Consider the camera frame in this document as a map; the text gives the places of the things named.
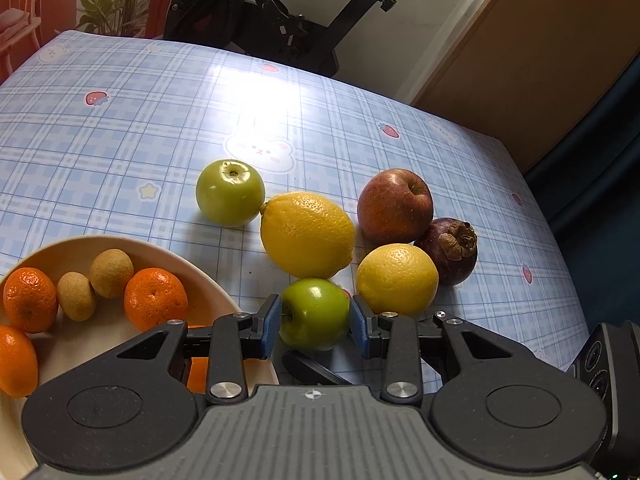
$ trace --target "camera lens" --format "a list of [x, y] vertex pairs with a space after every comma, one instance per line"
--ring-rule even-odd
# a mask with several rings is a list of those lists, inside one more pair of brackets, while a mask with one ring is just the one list
[[587, 352], [587, 357], [584, 360], [584, 369], [591, 372], [591, 370], [595, 368], [595, 365], [598, 364], [601, 353], [602, 343], [600, 341], [596, 341]]
[[607, 395], [609, 388], [609, 374], [606, 370], [600, 370], [589, 384], [590, 388], [598, 394], [601, 399]]

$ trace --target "yellow lemon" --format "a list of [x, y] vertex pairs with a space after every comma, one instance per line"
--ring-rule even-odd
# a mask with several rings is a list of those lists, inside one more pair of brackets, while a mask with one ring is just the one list
[[413, 316], [427, 308], [438, 290], [438, 271], [427, 253], [408, 244], [371, 251], [356, 272], [356, 291], [375, 314]]
[[275, 196], [260, 212], [264, 249], [285, 272], [326, 280], [351, 263], [356, 230], [331, 200], [292, 191]]

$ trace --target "pink cushion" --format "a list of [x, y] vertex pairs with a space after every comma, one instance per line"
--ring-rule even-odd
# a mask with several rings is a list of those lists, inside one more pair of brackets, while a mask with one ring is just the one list
[[21, 20], [23, 20], [28, 14], [20, 9], [7, 9], [0, 14], [0, 34], [6, 31], [9, 27], [13, 27]]

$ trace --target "mangosteen calyx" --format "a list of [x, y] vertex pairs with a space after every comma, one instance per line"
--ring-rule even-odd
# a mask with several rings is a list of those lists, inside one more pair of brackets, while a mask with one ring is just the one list
[[449, 260], [459, 262], [478, 252], [478, 236], [469, 222], [452, 222], [448, 231], [441, 234], [438, 241]]

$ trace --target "green apple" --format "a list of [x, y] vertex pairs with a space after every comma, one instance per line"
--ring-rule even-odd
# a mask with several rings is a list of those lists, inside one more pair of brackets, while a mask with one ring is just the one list
[[264, 182], [245, 162], [217, 160], [198, 177], [196, 202], [214, 224], [238, 227], [258, 215], [264, 203]]
[[281, 299], [280, 337], [292, 348], [329, 350], [349, 329], [349, 297], [332, 282], [303, 278]]

